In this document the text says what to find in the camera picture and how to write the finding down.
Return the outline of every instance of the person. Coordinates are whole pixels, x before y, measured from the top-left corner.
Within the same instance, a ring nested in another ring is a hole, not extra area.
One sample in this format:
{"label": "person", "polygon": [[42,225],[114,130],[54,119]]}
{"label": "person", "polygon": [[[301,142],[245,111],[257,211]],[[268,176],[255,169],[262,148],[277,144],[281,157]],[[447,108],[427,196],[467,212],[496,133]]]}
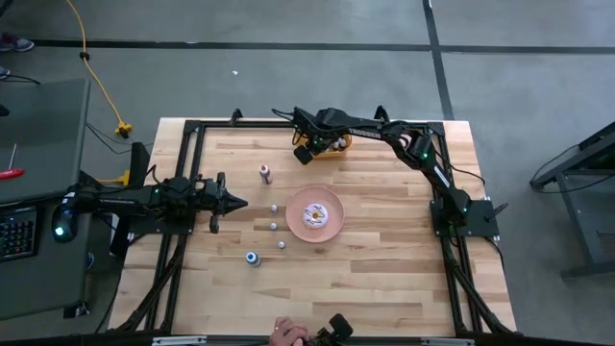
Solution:
{"label": "person", "polygon": [[[35,47],[35,44],[25,38],[15,37],[7,33],[0,33],[0,52],[27,52]],[[11,71],[0,65],[0,80],[11,76]]]}
{"label": "person", "polygon": [[290,317],[276,318],[269,346],[303,346],[309,341],[308,327],[293,322]]}

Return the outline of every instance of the pink plate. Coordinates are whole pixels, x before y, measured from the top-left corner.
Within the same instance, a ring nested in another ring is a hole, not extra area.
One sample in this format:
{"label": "pink plate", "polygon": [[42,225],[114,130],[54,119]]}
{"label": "pink plate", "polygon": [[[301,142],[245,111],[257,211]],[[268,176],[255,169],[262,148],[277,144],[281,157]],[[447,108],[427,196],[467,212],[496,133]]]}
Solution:
{"label": "pink plate", "polygon": [[[320,204],[327,209],[329,220],[322,228],[310,228],[302,219],[304,209],[310,204]],[[333,238],[344,224],[344,206],[333,191],[319,186],[301,189],[286,205],[286,223],[293,234],[307,242],[323,242]]]}

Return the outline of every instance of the butcher block tabletop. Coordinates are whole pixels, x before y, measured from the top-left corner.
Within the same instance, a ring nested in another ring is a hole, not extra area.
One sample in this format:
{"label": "butcher block tabletop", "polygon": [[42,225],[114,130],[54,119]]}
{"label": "butcher block tabletop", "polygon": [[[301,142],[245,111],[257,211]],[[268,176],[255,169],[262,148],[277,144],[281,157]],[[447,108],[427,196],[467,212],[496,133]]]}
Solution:
{"label": "butcher block tabletop", "polygon": [[[174,176],[185,120],[160,120],[150,160],[159,179]],[[469,123],[445,121],[444,127],[452,164],[479,174]],[[344,157],[303,166],[293,156],[292,135],[292,129],[207,129],[199,172],[214,179],[225,172],[229,192],[249,206],[221,217],[217,235],[209,233],[209,213],[198,214],[173,334],[271,334],[278,316],[316,334],[340,312],[357,336],[454,335],[442,250],[431,227],[431,186],[423,174],[398,161],[387,144],[360,137]],[[272,185],[261,181],[262,164],[271,170]],[[475,177],[455,173],[455,183],[474,199],[484,197]],[[324,243],[299,239],[284,217],[288,199],[312,185],[335,192],[345,210],[341,232]],[[271,205],[278,206],[275,214]],[[272,222],[278,230],[270,230]],[[146,235],[129,248],[110,328],[124,322],[151,287],[160,240]],[[478,292],[514,330],[498,253],[481,238],[467,243]],[[262,258],[258,268],[246,263],[251,251]],[[470,328],[467,298],[458,289]],[[157,323],[166,296],[163,291]]]}

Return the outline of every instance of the yellow object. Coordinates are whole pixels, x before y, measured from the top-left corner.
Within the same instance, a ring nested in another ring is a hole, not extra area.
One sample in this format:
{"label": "yellow object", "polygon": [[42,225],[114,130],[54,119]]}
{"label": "yellow object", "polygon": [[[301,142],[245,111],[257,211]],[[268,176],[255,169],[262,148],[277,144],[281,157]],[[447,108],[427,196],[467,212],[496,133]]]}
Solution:
{"label": "yellow object", "polygon": [[109,102],[109,104],[111,105],[111,108],[113,109],[113,112],[115,113],[115,116],[117,116],[118,124],[117,124],[117,128],[115,129],[115,134],[122,135],[123,137],[128,138],[128,132],[130,132],[133,129],[133,126],[131,124],[124,122],[122,117],[119,115],[119,111],[117,111],[115,104],[112,102],[111,98],[107,94],[107,91],[105,90],[105,87],[103,86],[103,83],[100,81],[100,79],[98,78],[94,70],[89,66],[89,62],[87,62],[87,60],[89,60],[89,55],[87,54],[87,48],[86,48],[86,29],[84,28],[84,22],[81,20],[81,16],[77,12],[77,9],[73,5],[73,3],[70,0],[66,0],[66,3],[68,4],[68,6],[70,6],[70,8],[75,13],[75,16],[77,17],[77,21],[79,22],[79,28],[81,29],[81,39],[83,42],[83,47],[82,47],[83,52],[81,56],[82,60],[84,61],[84,64],[86,65],[86,68],[89,71],[89,74],[92,75],[92,77],[94,78],[94,80],[96,81],[100,89],[103,91],[103,95],[105,95],[107,102]]}
{"label": "yellow object", "polygon": [[125,170],[124,174],[115,178],[115,179],[96,179],[98,183],[101,184],[122,184],[123,186],[128,186],[128,180],[131,177],[131,171]]}
{"label": "yellow object", "polygon": [[[353,145],[353,137],[350,135],[344,135],[342,137],[344,138],[344,140],[346,140],[346,148],[344,148],[344,150],[342,151],[331,150],[328,152],[323,152],[315,156],[314,159],[318,160],[318,159],[339,158],[340,156],[344,155],[348,151],[348,149],[350,149],[350,146]],[[299,136],[299,140],[297,141],[297,146],[305,145],[307,141],[308,141],[307,138]]]}

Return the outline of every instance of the human hand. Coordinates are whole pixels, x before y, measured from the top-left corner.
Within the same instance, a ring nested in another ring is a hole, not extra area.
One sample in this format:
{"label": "human hand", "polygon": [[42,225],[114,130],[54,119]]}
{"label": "human hand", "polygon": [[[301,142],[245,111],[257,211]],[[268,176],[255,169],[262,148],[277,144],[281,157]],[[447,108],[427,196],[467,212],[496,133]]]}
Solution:
{"label": "human hand", "polygon": [[308,327],[293,322],[290,317],[276,318],[269,346],[303,346],[304,341],[309,341]]}

